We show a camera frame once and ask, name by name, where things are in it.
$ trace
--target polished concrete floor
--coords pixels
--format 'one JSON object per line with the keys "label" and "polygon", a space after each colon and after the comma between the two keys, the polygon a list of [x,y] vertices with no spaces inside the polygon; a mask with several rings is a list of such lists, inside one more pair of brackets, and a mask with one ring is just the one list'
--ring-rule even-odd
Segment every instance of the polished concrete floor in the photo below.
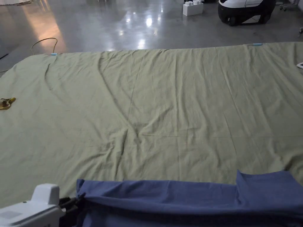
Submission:
{"label": "polished concrete floor", "polygon": [[[217,4],[186,17],[183,0],[36,0],[22,6],[0,6],[0,39],[10,54],[0,71],[31,55],[30,47],[47,37],[58,39],[55,52],[112,51],[156,48],[203,48],[257,42],[303,41],[299,10],[277,7],[266,25],[229,27]],[[54,40],[34,47],[51,53]]]}

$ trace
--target black wheel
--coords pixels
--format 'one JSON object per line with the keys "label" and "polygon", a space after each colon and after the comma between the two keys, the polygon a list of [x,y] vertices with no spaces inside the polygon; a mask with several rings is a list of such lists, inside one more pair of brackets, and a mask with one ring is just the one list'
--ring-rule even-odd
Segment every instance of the black wheel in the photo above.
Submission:
{"label": "black wheel", "polygon": [[236,23],[237,23],[237,19],[235,17],[229,18],[229,22],[228,22],[229,26],[235,26]]}
{"label": "black wheel", "polygon": [[267,14],[267,15],[262,15],[260,18],[260,23],[261,24],[266,24],[267,21],[269,21],[271,14]]}

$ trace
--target white robot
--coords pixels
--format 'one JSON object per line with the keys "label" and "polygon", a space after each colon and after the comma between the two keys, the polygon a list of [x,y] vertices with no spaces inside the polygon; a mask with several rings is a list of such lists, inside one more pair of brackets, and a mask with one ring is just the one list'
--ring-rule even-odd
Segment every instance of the white robot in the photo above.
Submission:
{"label": "white robot", "polygon": [[31,200],[0,209],[0,227],[75,226],[83,197],[59,199],[58,185],[38,185]]}
{"label": "white robot", "polygon": [[266,24],[275,6],[275,0],[219,0],[218,14],[221,21],[230,26]]}

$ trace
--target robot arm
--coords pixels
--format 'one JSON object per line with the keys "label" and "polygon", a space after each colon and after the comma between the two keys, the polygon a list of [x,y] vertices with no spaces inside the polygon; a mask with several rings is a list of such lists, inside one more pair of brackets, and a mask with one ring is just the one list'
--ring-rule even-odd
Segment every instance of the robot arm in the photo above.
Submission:
{"label": "robot arm", "polygon": [[83,197],[59,199],[59,186],[36,186],[31,200],[0,209],[0,227],[74,226]]}

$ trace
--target wrinkled fabric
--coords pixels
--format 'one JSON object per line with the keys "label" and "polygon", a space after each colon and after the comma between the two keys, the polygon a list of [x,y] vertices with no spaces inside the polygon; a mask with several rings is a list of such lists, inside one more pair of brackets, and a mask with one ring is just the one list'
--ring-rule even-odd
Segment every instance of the wrinkled fabric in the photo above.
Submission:
{"label": "wrinkled fabric", "polygon": [[0,78],[0,206],[77,179],[303,183],[302,61],[300,42],[28,57]]}
{"label": "wrinkled fabric", "polygon": [[303,224],[303,187],[286,171],[238,171],[236,185],[79,179],[77,195],[84,193],[83,227]]}

